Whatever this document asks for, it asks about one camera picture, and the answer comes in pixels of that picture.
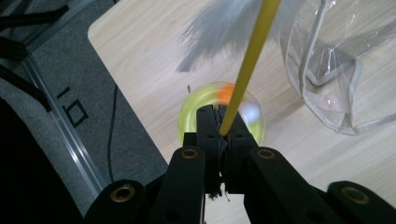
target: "yellow stick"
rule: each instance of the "yellow stick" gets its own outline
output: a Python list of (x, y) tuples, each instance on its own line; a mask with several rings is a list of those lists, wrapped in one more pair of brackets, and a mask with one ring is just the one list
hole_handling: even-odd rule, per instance
[(222, 136), (225, 136), (228, 131), (230, 131), (238, 106), (240, 105), (248, 87), (254, 67), (259, 60), (265, 39), (270, 32), (271, 24), (274, 20), (279, 4), (280, 0), (264, 0), (262, 3), (262, 8), (260, 9), (256, 25), (247, 46), (244, 61), (242, 62), (241, 69), (239, 70), (239, 75), (233, 89), (230, 104), (227, 107), (224, 121), (220, 127), (220, 134)]

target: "light wood surface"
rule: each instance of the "light wood surface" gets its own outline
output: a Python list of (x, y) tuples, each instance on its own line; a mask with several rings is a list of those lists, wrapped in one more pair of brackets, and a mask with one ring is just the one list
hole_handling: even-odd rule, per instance
[[(181, 144), (177, 118), (188, 86), (235, 82), (242, 57), (219, 56), (189, 73), (177, 73), (179, 38), (207, 1), (120, 1), (90, 28), (89, 39), (148, 134), (169, 162)], [(338, 180), (371, 189), (396, 205), (396, 125), (360, 136), (326, 128), (287, 80), (280, 48), (267, 43), (247, 87), (266, 118), (264, 145), (279, 150), (311, 185), (326, 190)], [(248, 223), (243, 197), (207, 202), (207, 223)]]

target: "feather duster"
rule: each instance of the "feather duster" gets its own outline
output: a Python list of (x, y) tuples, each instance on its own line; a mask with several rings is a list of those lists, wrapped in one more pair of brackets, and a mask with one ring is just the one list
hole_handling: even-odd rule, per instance
[[(189, 72), (196, 64), (226, 51), (245, 52), (263, 0), (215, 0), (209, 2), (184, 32), (184, 59), (178, 72)], [(272, 26), (270, 39), (280, 34), (281, 23), (290, 23), (302, 0), (283, 0)]]

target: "wire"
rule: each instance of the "wire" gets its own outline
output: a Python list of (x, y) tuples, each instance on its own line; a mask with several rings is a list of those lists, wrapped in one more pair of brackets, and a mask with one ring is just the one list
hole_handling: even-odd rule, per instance
[(111, 112), (111, 121), (110, 121), (110, 133), (108, 135), (107, 141), (107, 166), (108, 166), (108, 174), (110, 176), (111, 183), (114, 182), (113, 170), (111, 169), (111, 140), (113, 138), (113, 128), (114, 128), (114, 120), (116, 118), (116, 109), (117, 109), (117, 92), (119, 91), (119, 87), (117, 84), (114, 86), (114, 94), (113, 94), (113, 109)]

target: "transparent plastic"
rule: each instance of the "transparent plastic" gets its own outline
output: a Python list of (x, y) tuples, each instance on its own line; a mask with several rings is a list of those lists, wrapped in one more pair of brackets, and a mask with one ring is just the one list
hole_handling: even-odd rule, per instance
[(294, 1), (279, 43), (305, 104), (343, 134), (396, 120), (396, 1)]

